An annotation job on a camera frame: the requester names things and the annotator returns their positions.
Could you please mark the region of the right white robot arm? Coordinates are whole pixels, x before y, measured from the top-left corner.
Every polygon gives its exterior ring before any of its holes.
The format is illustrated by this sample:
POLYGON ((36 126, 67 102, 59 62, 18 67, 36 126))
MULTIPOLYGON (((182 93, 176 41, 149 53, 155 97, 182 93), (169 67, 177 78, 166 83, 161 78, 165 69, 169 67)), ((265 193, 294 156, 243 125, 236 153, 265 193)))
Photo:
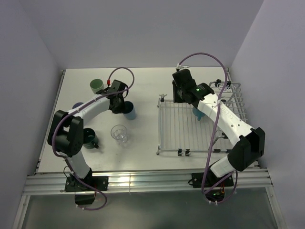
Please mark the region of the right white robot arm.
POLYGON ((210 166, 206 174, 207 183, 217 186, 223 176, 244 171, 264 154, 265 132, 253 128, 240 119, 218 98, 207 84, 196 84, 188 69, 173 73, 173 95, 175 103, 188 103, 209 117, 220 128, 233 145, 229 154, 210 166))

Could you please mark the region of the blue flowered mug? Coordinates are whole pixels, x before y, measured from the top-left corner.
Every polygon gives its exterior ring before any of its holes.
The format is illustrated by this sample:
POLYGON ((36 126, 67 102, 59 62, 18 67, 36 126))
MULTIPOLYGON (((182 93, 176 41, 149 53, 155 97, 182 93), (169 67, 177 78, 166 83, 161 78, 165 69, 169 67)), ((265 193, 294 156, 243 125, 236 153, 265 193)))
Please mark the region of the blue flowered mug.
POLYGON ((201 112, 195 107, 192 108, 192 112, 198 121, 200 121, 205 116, 205 113, 201 112))

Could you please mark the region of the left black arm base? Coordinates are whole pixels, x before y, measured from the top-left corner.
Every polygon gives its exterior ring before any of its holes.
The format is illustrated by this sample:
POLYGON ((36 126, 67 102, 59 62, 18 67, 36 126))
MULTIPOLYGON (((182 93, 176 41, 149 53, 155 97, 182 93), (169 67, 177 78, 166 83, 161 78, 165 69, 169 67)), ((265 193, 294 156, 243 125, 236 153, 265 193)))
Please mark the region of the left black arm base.
POLYGON ((92 176, 78 181, 74 176, 70 175, 66 178, 64 192, 74 193, 74 202, 79 207, 88 208, 97 200, 97 195, 103 196, 104 207, 107 204, 107 197, 103 193, 107 191, 109 183, 108 176, 92 176))

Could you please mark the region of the plain blue cup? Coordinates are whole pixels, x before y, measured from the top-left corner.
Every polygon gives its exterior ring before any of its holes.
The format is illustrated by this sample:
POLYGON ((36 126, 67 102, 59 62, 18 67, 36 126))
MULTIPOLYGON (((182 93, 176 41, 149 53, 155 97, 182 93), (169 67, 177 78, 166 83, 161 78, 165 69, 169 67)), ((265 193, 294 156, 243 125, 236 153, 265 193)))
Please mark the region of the plain blue cup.
POLYGON ((135 107, 134 107, 133 103, 130 101, 125 102, 125 108, 122 113, 123 113, 123 116, 128 120, 134 120, 137 116, 135 107))

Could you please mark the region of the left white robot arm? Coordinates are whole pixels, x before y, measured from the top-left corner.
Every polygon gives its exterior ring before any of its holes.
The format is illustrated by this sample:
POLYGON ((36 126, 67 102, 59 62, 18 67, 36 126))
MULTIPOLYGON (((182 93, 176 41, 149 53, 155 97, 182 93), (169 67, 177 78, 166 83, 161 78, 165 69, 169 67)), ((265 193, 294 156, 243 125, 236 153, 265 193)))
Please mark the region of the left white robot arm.
POLYGON ((92 187, 89 176, 91 168, 81 152, 84 140, 84 126, 99 114, 112 111, 121 114, 125 110, 124 93, 127 85, 114 80, 105 90, 101 89, 92 99, 69 111, 55 112, 48 135, 48 144, 57 157, 65 160, 71 172, 77 176, 76 186, 81 190, 92 187))

